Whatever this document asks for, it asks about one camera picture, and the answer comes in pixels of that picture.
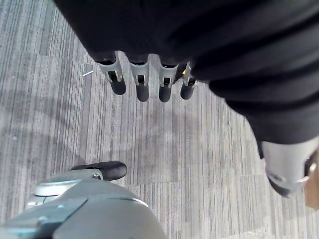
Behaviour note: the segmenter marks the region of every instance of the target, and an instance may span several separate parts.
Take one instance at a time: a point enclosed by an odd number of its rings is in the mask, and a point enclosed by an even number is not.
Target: black fabric
[[[54,0],[97,62],[107,52],[191,60],[257,141],[319,134],[317,0]]]

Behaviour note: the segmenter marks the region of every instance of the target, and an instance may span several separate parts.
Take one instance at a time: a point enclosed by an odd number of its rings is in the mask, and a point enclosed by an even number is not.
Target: robotic hand
[[[149,61],[159,56],[159,98],[176,80],[189,99],[198,83],[249,122],[271,186],[301,188],[319,146],[319,2],[54,0],[113,91],[126,91],[124,51],[137,97],[149,98]]]
[[[110,180],[120,162],[78,166],[39,183],[26,211],[0,228],[0,239],[164,239],[147,204]]]

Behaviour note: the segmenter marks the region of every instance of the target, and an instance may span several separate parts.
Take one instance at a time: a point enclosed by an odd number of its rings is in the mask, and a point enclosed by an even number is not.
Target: metal bracket
[[[103,65],[99,63],[99,66],[102,70],[102,72],[106,75],[109,82],[118,81],[121,82],[123,79],[123,73],[121,68],[121,63],[119,60],[119,56],[116,52],[116,61],[111,65]]]
[[[190,86],[195,88],[197,85],[197,80],[191,75],[190,72],[191,72],[191,67],[190,67],[190,62],[188,62],[185,69],[185,75],[183,76],[183,79],[184,79],[183,84],[185,86]]]

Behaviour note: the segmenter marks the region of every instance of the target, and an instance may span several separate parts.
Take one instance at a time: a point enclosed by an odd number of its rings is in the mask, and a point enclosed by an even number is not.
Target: gray plastic part
[[[108,72],[111,72],[111,71],[115,71],[118,82],[122,81],[122,78],[123,78],[121,63],[120,63],[117,52],[115,53],[115,55],[116,55],[116,61],[111,65],[103,65],[101,63],[98,63],[102,72],[105,74],[109,82],[113,82],[113,80],[110,78],[108,74]]]
[[[38,183],[34,190],[36,196],[57,196],[85,178],[92,178],[94,175],[99,175],[103,180],[102,172],[99,169],[84,169],[67,171],[65,173],[57,174],[45,181]]]
[[[144,85],[147,86],[149,83],[149,71],[150,71],[150,64],[149,61],[145,63],[144,65],[135,65],[133,63],[130,63],[131,70],[134,78],[134,82],[137,86],[140,85],[138,81],[138,76],[144,76]]]
[[[3,236],[6,239],[166,238],[146,203],[123,187],[94,178],[80,180],[55,200],[8,221],[0,228],[0,238]]]
[[[262,151],[268,178],[277,186],[290,192],[301,189],[303,183],[309,178],[309,175],[305,175],[306,162],[318,146],[319,137],[296,144],[276,144],[263,141]]]
[[[170,78],[168,87],[171,88],[171,86],[173,85],[174,79],[175,79],[177,67],[178,67],[178,65],[176,65],[173,68],[167,68],[167,67],[162,66],[161,63],[160,63],[160,67],[159,67],[159,85],[161,87],[164,87],[164,78]]]

